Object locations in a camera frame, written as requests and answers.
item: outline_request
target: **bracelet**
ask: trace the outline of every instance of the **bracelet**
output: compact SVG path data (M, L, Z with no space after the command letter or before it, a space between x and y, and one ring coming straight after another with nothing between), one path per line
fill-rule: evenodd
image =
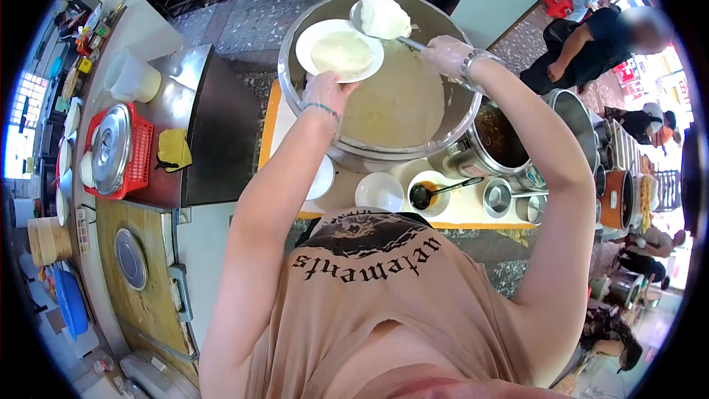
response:
M340 115L338 114L338 112L334 111L332 108L328 107L327 105L323 105L322 103L317 103L317 102L310 102L310 103L306 104L305 108L303 108L303 111L307 110L308 107L310 107L310 106L324 109L325 111L327 111L330 114L332 114L333 116L335 116L335 119L338 121L338 124L340 123Z

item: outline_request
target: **tiled floor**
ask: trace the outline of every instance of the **tiled floor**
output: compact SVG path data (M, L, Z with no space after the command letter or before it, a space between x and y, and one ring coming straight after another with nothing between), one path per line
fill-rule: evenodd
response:
M226 0L184 14L171 23L189 43L216 46L219 55L260 99L263 120L271 84L277 79L276 64L283 36L303 11L320 1ZM500 40L492 52L518 74L545 52L542 30L550 21L544 10L535 10ZM622 106L623 95L615 76L604 75L581 96L581 100L588 108L598 111L603 105ZM259 150L260 141L254 152L254 172ZM294 223L288 237L291 249L306 226L305 221ZM536 230L445 230L442 233L476 262L484 263L490 281L500 293L509 297L514 295L526 270ZM614 253L609 250L594 249L593 270L604 268L608 254L612 259Z

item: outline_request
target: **plastic glove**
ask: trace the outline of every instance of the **plastic glove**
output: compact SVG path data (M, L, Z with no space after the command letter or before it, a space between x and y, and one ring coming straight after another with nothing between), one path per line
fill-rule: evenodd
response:
M505 64L492 53L473 48L451 36L438 36L431 39L428 47L421 51L421 57L433 64L441 75L448 77L451 82L468 83L483 94L485 91L482 87L467 76L466 67L479 58L491 58L502 65Z
M305 108L308 103L319 103L341 117L347 106L347 98L359 86L359 82L345 83L340 86L338 83L340 78L340 74L328 71L308 80L301 107Z

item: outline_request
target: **bamboo steamer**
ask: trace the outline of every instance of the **bamboo steamer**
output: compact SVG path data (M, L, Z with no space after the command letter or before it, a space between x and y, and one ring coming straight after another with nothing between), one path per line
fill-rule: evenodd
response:
M32 262L35 266L50 265L72 256L68 226L59 225L59 217L40 217L27 221Z

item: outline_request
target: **red plastic basket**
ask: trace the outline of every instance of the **red plastic basket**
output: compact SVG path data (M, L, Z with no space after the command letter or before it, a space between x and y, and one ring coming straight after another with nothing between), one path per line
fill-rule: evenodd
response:
M123 183L113 192L113 194L105 196L99 194L95 188L89 188L84 185L84 190L99 198L107 199L123 199L126 193L140 190L147 186L147 173L150 168L150 144L153 142L154 126L147 120L140 117L136 112L136 104L126 103L130 112L130 153L129 160L126 163L126 170L123 173ZM103 116L109 111L109 108L101 111L93 116L89 123L89 132L86 133L86 145L84 146L84 154L92 147L91 137L93 130L96 129L103 120Z

